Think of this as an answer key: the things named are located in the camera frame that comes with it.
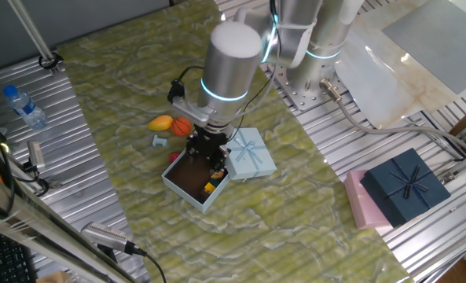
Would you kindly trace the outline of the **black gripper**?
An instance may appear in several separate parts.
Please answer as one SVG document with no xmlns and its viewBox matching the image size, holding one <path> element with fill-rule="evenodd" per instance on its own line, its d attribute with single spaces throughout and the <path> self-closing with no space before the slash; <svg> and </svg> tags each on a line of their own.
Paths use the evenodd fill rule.
<svg viewBox="0 0 466 283">
<path fill-rule="evenodd" d="M 223 170 L 229 154 L 224 153 L 222 146 L 227 141 L 228 138 L 224 133 L 215 134 L 195 126 L 194 132 L 186 139 L 185 151 L 191 156 L 204 156 L 209 167 Z"/>
</svg>

